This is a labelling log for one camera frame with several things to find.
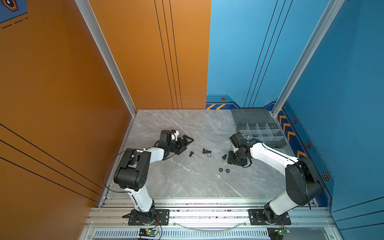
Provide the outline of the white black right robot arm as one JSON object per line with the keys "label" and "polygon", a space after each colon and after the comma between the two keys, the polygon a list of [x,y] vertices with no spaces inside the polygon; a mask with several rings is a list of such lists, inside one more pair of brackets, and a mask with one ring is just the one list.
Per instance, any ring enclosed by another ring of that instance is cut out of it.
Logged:
{"label": "white black right robot arm", "polygon": [[325,190],[322,177],[310,158],[286,155],[256,139],[247,140],[241,133],[232,135],[230,140],[234,149],[228,153],[228,164],[247,168],[255,159],[285,177],[286,190],[268,202],[260,214],[266,224],[282,223],[288,211],[309,204]]}

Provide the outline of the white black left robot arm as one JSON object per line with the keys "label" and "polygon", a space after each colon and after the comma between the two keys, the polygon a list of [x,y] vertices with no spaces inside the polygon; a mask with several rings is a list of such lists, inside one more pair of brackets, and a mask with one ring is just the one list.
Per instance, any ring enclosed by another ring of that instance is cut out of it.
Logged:
{"label": "white black left robot arm", "polygon": [[152,147],[143,150],[126,149],[121,153],[122,158],[113,181],[128,193],[134,204],[134,209],[124,216],[130,219],[131,224],[151,225],[157,220],[155,203],[146,187],[150,164],[180,155],[193,141],[193,138],[186,135],[179,137],[176,130],[163,130],[160,139]]}

